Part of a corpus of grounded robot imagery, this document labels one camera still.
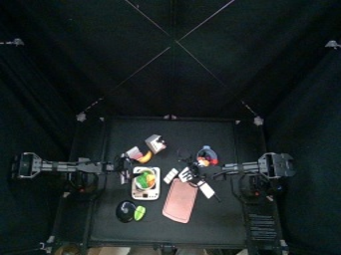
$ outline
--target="yellow object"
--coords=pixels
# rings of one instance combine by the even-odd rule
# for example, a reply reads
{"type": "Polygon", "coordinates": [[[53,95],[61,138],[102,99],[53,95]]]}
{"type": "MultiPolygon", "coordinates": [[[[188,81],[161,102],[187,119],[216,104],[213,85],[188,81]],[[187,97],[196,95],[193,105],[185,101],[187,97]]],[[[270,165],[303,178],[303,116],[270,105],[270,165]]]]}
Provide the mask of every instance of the yellow object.
{"type": "Polygon", "coordinates": [[[151,160],[152,155],[153,155],[152,152],[148,150],[148,152],[145,153],[145,155],[141,156],[140,158],[137,158],[137,162],[139,162],[139,163],[147,163],[147,162],[151,160]]]}

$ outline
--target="metal rod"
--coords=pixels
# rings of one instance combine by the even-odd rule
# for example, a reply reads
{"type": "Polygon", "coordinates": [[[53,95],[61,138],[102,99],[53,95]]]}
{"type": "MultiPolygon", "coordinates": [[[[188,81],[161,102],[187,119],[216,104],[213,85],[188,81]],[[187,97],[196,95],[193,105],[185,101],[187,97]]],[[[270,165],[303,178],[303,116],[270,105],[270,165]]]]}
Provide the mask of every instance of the metal rod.
{"type": "MultiPolygon", "coordinates": [[[[175,43],[180,46],[180,48],[187,52],[187,54],[193,58],[193,60],[197,62],[197,64],[205,69],[205,71],[209,73],[209,75],[215,78],[215,80],[217,81],[217,83],[225,87],[224,82],[216,77],[216,75],[211,72],[211,70],[205,67],[205,65],[199,61],[199,59],[193,56],[193,54],[187,50],[187,48],[183,46],[183,44],[179,41],[175,41],[175,43]]],[[[238,99],[238,96],[235,93],[231,93],[231,95],[238,99]]],[[[251,109],[251,107],[248,106],[248,104],[243,101],[239,100],[239,102],[242,103],[242,105],[248,109],[248,111],[254,114],[255,117],[258,117],[256,112],[251,109]]]]}
{"type": "Polygon", "coordinates": [[[235,0],[228,1],[179,39],[183,40],[235,0]]]}
{"type": "Polygon", "coordinates": [[[167,35],[167,36],[171,36],[167,31],[161,28],[161,26],[147,16],[147,14],[140,10],[139,7],[136,7],[133,5],[133,3],[128,0],[125,0],[125,2],[133,7],[133,9],[148,19],[148,21],[163,31],[163,33],[167,35]]]}
{"type": "Polygon", "coordinates": [[[112,88],[112,91],[169,49],[171,47],[165,47],[165,49],[157,53],[145,64],[143,64],[133,72],[132,74],[123,80],[120,83],[112,88]]]}

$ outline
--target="black curtain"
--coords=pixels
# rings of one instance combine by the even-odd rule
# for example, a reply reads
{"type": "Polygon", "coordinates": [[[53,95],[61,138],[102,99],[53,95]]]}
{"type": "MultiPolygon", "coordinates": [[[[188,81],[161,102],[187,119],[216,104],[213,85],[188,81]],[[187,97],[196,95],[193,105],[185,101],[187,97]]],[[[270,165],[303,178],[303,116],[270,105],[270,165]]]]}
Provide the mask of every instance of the black curtain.
{"type": "Polygon", "coordinates": [[[40,178],[8,181],[12,156],[66,159],[74,114],[105,98],[92,115],[248,119],[247,103],[270,150],[295,158],[280,200],[287,240],[336,254],[341,65],[323,45],[339,38],[338,0],[0,6],[0,41],[25,43],[0,45],[1,248],[45,240],[56,197],[40,178]]]}
{"type": "MultiPolygon", "coordinates": [[[[0,23],[0,38],[17,38],[0,23]]],[[[49,235],[60,186],[37,177],[9,179],[13,156],[36,152],[68,159],[76,118],[53,86],[14,45],[0,46],[0,253],[38,246],[49,235]]]]}
{"type": "Polygon", "coordinates": [[[298,254],[339,254],[339,71],[341,52],[330,50],[266,120],[268,149],[294,157],[279,212],[298,254]]]}

